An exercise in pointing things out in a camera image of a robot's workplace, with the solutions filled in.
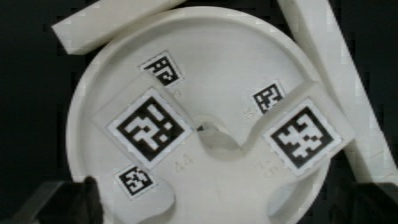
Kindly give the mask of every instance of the printed qr-like tag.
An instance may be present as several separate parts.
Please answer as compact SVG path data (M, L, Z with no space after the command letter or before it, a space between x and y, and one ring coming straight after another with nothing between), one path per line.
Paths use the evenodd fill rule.
M116 174L116 181L121 189L133 200L156 186L155 179L140 168L132 165Z
M284 92L279 82L274 82L270 86L267 86L265 89L258 91L258 93L252 95L254 103L258 106L258 111L261 114L268 112L274 105L284 98Z
M167 51L148 60L139 68L140 71L148 71L155 75L165 87L174 86L181 82L181 72Z
M133 102L108 125L128 152L151 169L192 133L188 124L155 89Z
M341 137L311 99L299 104L263 137L286 166L300 175L341 143Z

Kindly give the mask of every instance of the black background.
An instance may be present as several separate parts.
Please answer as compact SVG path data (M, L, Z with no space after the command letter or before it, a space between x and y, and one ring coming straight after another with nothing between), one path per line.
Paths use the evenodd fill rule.
M50 26L94 0L0 1L0 220L39 184L68 180L66 116L78 79L96 55L64 53ZM331 0L371 106L393 150L398 136L398 1ZM276 0L188 1L235 8L288 33ZM332 161L300 223L325 223L336 180L352 176L343 153Z

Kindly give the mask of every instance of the white rectangular bar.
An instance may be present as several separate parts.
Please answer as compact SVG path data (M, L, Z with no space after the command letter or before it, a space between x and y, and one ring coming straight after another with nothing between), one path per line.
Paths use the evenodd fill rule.
M82 55L94 50L110 41L126 26L185 1L100 0L53 25L68 54Z
M327 0L279 0L297 43L355 129L347 156L359 182L398 184L396 165Z

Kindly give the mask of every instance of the white block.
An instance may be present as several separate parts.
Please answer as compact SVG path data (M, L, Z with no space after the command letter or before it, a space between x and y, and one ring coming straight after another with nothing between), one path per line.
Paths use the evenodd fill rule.
M119 31L185 0L101 0L55 25L68 54L82 55L112 39Z
M297 43L355 129L355 140L345 150L357 181L382 182L389 178L398 184L396 165L329 1L279 0L279 4Z

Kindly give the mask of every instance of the black square pattern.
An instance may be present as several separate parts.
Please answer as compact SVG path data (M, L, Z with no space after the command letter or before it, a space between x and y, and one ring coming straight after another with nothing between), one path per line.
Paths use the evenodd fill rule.
M137 196L140 192L153 186L155 182L148 173L133 166L132 169L119 175L123 187L130 193L130 197Z
M146 62L140 68L156 76L164 86L169 86L181 79L169 53L162 53L155 60Z
M254 101L258 104L258 108L261 113L265 114L283 100L283 91L279 89L277 84L274 83L256 94L254 94Z
M144 158L153 161L185 132L155 97L148 98L117 130Z
M295 167L300 168L334 142L309 107L304 107L270 137Z

